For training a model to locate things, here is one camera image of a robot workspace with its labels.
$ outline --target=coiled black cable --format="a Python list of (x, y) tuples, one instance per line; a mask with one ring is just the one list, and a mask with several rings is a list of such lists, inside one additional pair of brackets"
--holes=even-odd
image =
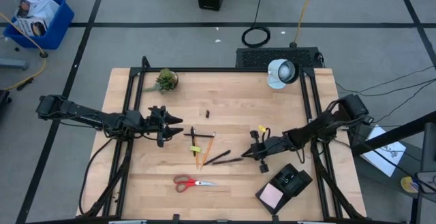
[[(243, 35), (242, 35), (242, 37), (241, 37), (241, 41), (243, 42), (243, 44), (244, 44), (245, 46), (249, 47), (249, 48), (258, 48), (258, 47), (260, 47), (260, 46), (263, 46), (263, 45), (265, 45), (266, 43), (268, 43), (268, 42), (270, 41), (270, 38), (271, 38), (271, 32), (270, 32), (270, 29), (268, 29), (268, 27), (260, 27), (260, 26), (255, 27), (256, 20), (258, 19), (258, 13), (259, 13), (260, 1), (261, 1), (261, 0), (259, 0), (259, 2), (258, 2), (258, 8), (257, 8), (257, 10), (256, 10), (256, 15), (255, 15), (255, 18), (254, 18), (254, 22), (253, 22), (253, 24), (251, 25), (251, 27), (250, 27), (249, 29), (247, 29), (247, 30), (243, 33)], [(265, 32), (265, 33), (266, 33), (266, 39), (265, 39), (264, 41), (260, 42), (260, 43), (257, 43), (257, 44), (249, 44), (249, 43), (247, 43), (247, 41), (245, 41), (245, 37), (247, 36), (247, 34), (248, 34), (249, 32), (251, 32), (251, 31), (253, 31), (253, 30), (259, 30), (259, 31), (263, 31), (263, 32)]]

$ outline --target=gray floor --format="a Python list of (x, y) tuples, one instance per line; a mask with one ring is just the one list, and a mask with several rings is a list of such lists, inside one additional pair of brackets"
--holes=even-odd
[[(74, 22), (87, 22), (95, 0), (67, 0)], [(11, 15), (14, 0), (0, 0), (0, 11)], [(251, 22), (258, 0), (224, 0), (220, 12), (201, 10), (197, 0), (102, 0), (96, 22)], [(411, 0), (421, 22), (436, 22), (436, 0)], [(262, 0), (259, 22), (297, 22), (304, 0)], [(413, 22), (403, 0), (311, 0), (305, 22)], [(93, 28), (69, 99), (101, 108), (110, 70), (138, 66), (146, 55), (154, 67), (233, 67), (246, 28)], [(270, 28), (266, 47), (286, 47), (294, 28)], [(436, 44), (436, 29), (425, 29)], [(50, 123), (37, 119), (38, 97), (62, 93), (84, 28), (70, 28), (58, 50), (49, 51), (46, 71), (23, 91), (12, 91), (13, 102), (0, 121), (0, 222), (13, 223), (46, 140)], [(249, 35), (255, 42), (261, 34)], [(299, 46), (317, 46), (336, 81), (363, 89), (432, 65), (416, 29), (303, 28)], [(14, 51), (12, 40), (0, 39), (0, 57), (25, 59), (27, 71), (0, 69), (0, 87), (36, 72), (36, 50)], [(373, 93), (419, 83), (435, 76), (430, 69), (384, 86)], [(389, 113), (417, 88), (384, 97), (363, 97), (375, 118)], [(382, 125), (403, 124), (435, 110), (433, 85), (384, 119)], [(95, 132), (61, 126), (37, 190), (28, 221), (74, 217), (84, 169)], [(421, 146), (422, 136), (406, 140)], [(368, 215), (378, 220), (406, 221), (411, 199), (385, 186), (360, 178)], [(422, 223), (436, 223), (436, 204), (426, 203)]]

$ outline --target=scissor blade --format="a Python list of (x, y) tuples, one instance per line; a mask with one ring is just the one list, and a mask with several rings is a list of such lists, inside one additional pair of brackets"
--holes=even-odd
[(200, 181), (200, 180), (196, 181), (196, 185), (198, 185), (198, 186), (216, 186), (215, 183), (204, 182), (204, 181)]

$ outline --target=yellow cable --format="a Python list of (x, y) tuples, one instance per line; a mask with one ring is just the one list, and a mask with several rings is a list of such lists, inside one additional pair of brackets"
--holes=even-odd
[[(24, 34), (14, 23), (12, 23), (11, 22), (11, 20), (9, 20), (9, 18), (8, 17), (6, 17), (2, 12), (0, 12), (0, 16), (3, 18), (3, 19), (5, 19), (9, 24), (11, 24), (19, 33), (21, 33), (23, 36), (25, 36), (30, 42), (32, 42), (32, 44), (35, 44), (35, 46), (40, 50), (40, 52), (42, 53), (42, 54), (45, 54), (45, 51), (41, 48), (41, 46), (39, 46), (38, 44), (36, 44), (36, 42), (33, 40), (33, 39), (31, 39), (29, 36), (27, 36), (26, 34)], [(26, 81), (28, 81), (30, 78), (34, 78), (34, 77), (36, 77), (36, 76), (38, 76), (38, 75), (40, 75), (42, 72), (43, 72), (43, 70), (46, 68), (46, 66), (47, 66), (47, 58), (44, 58), (44, 62), (42, 63), (42, 67), (41, 67), (41, 69), (36, 73), (36, 74), (33, 74), (32, 76), (29, 76), (29, 77), (27, 77), (27, 78), (25, 78), (24, 80), (21, 80), (20, 82), (18, 82), (18, 83), (16, 83), (16, 84), (14, 84), (14, 85), (12, 85), (12, 86), (10, 86), (10, 87), (7, 87), (5, 90), (7, 90), (7, 91), (10, 91), (10, 90), (12, 90), (12, 89), (14, 89), (14, 88), (16, 88), (16, 87), (18, 87), (18, 86), (20, 86), (21, 84), (24, 84)]]
[(300, 25), (301, 25), (302, 17), (305, 15), (305, 11), (306, 11), (308, 4), (309, 4), (309, 0), (306, 0), (305, 6), (303, 6), (303, 8), (301, 10), (300, 20), (298, 20), (297, 33), (295, 34), (294, 43), (297, 42), (297, 37), (298, 37), (298, 34), (300, 33)]

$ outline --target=scissor handle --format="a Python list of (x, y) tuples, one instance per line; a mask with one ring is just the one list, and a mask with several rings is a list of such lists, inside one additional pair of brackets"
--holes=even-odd
[(188, 175), (177, 175), (174, 177), (174, 179), (172, 179), (172, 181), (174, 181), (174, 183), (182, 183), (182, 182), (195, 182), (191, 177), (189, 177)]
[(182, 193), (184, 192), (186, 189), (188, 189), (189, 187), (193, 187), (196, 184), (194, 182), (182, 182), (182, 183), (178, 183), (176, 185), (176, 192), (177, 193)]

